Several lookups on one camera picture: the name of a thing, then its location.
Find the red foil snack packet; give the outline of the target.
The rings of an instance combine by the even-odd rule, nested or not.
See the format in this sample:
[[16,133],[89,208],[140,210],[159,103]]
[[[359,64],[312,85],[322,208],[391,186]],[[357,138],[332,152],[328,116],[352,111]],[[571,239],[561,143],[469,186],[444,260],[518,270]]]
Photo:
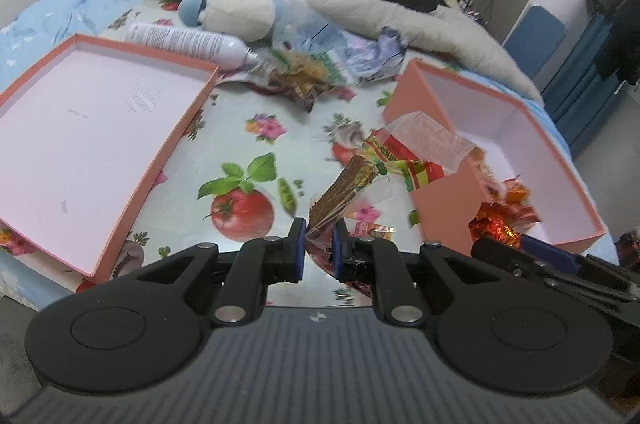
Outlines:
[[530,204],[530,189],[515,176],[495,184],[489,191],[492,201],[480,204],[469,222],[472,240],[486,238],[510,248],[520,248],[524,234],[541,222]]

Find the clear brown dried snack packet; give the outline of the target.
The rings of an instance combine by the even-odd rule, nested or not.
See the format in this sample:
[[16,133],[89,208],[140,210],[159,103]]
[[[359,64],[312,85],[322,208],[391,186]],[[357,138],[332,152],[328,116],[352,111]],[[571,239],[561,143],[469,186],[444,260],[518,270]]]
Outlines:
[[307,252],[326,258],[331,232],[341,218],[457,173],[474,148],[471,141],[420,111],[401,115],[371,132],[334,183],[312,204]]

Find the floral plastic tablecloth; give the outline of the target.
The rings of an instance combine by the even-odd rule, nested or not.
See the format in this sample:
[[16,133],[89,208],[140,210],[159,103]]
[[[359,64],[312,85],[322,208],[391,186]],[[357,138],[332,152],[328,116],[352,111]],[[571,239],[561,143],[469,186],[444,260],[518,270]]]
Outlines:
[[[117,18],[101,37],[124,40],[126,28],[134,22],[182,26],[173,2],[142,0]],[[308,217],[309,207],[329,188],[342,170],[346,149],[358,147],[372,130],[386,124],[383,106],[397,83],[376,83],[356,87],[346,101],[323,95],[311,114],[292,101],[266,96],[242,84],[217,86],[186,129],[174,153],[158,176],[144,207],[130,229],[117,259],[114,277],[187,248],[196,241],[216,241],[221,252],[237,247],[229,236],[240,230],[268,229],[268,236],[286,233],[293,215]],[[276,178],[259,182],[250,178],[259,165],[271,163]],[[220,187],[214,180],[237,173],[246,182],[221,198],[222,207],[242,201],[240,217],[232,210],[231,233],[221,232],[214,215],[220,203]],[[418,215],[405,191],[384,203],[364,206],[355,212],[357,222],[375,222],[394,229],[393,242],[415,252],[423,240]],[[1,296],[41,309],[71,292],[88,288],[76,272],[39,252],[17,247],[17,236],[1,235]],[[341,285],[321,270],[308,256],[304,280],[298,285],[270,288],[268,303],[277,305],[365,305],[354,288]]]

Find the pink deep box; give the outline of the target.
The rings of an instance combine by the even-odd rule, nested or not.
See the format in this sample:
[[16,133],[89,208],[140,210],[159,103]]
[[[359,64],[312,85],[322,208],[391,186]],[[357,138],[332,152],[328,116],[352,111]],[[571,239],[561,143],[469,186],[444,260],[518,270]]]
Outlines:
[[[580,254],[605,235],[573,163],[523,100],[412,59],[383,118],[391,122],[416,111],[480,147],[498,181],[516,178],[529,188],[530,204],[540,218],[530,236]],[[480,203],[490,199],[481,179],[474,165],[464,161],[456,174],[412,192],[423,235],[469,253],[468,223]]]

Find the blue curtain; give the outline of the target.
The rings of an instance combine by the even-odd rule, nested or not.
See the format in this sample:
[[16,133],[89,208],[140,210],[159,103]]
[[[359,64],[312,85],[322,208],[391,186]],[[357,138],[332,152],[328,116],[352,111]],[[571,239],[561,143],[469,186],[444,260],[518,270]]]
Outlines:
[[542,92],[544,107],[573,158],[580,155],[620,103],[615,77],[602,80],[594,64],[611,23],[595,14]]

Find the blue white plastic bag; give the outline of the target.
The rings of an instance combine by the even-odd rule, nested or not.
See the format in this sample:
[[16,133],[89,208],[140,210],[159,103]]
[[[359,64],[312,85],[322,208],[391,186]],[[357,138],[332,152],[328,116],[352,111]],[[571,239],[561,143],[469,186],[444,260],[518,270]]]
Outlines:
[[287,12],[274,22],[274,49],[325,58],[350,86],[388,80],[399,74],[407,46],[394,28],[383,28],[376,40],[352,34],[317,14]]

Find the pink box lid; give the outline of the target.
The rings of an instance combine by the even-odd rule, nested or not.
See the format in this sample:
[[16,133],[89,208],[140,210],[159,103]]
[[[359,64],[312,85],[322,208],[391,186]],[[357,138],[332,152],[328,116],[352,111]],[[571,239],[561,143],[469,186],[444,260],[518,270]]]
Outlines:
[[1,95],[1,221],[108,280],[129,229],[213,91],[216,64],[74,35]]

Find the blue chair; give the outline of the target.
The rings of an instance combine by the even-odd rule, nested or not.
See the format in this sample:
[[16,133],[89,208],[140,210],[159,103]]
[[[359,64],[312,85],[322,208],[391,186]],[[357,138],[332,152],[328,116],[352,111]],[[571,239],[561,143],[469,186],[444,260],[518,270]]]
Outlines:
[[546,8],[530,7],[503,44],[521,71],[534,78],[565,40],[567,28]]

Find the white spray bottle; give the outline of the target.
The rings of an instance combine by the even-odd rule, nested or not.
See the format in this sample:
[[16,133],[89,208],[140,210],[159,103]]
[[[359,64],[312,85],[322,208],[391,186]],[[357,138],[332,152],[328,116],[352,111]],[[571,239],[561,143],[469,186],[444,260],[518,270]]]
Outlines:
[[134,23],[127,30],[127,43],[160,49],[213,62],[224,72],[259,66],[262,58],[239,38],[155,23]]

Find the blue white plush toy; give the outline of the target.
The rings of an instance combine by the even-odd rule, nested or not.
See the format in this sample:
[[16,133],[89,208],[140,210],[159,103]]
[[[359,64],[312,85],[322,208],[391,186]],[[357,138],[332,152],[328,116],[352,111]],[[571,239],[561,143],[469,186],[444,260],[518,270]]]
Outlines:
[[306,0],[182,0],[178,16],[189,28],[235,36],[245,43],[273,36],[313,36],[328,25]]

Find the hanging clothes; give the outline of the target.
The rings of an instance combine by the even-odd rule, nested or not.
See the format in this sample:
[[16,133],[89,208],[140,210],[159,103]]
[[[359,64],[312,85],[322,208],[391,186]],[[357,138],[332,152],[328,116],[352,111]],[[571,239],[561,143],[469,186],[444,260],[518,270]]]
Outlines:
[[639,0],[593,0],[605,16],[608,37],[594,57],[602,78],[615,75],[620,83],[639,84]]

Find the light blue bedsheet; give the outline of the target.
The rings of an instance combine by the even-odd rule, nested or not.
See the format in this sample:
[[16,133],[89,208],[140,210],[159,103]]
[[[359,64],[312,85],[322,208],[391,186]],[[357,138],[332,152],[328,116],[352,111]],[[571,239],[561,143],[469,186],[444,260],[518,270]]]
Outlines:
[[98,36],[142,0],[38,0],[1,29],[0,86],[8,88],[75,34]]

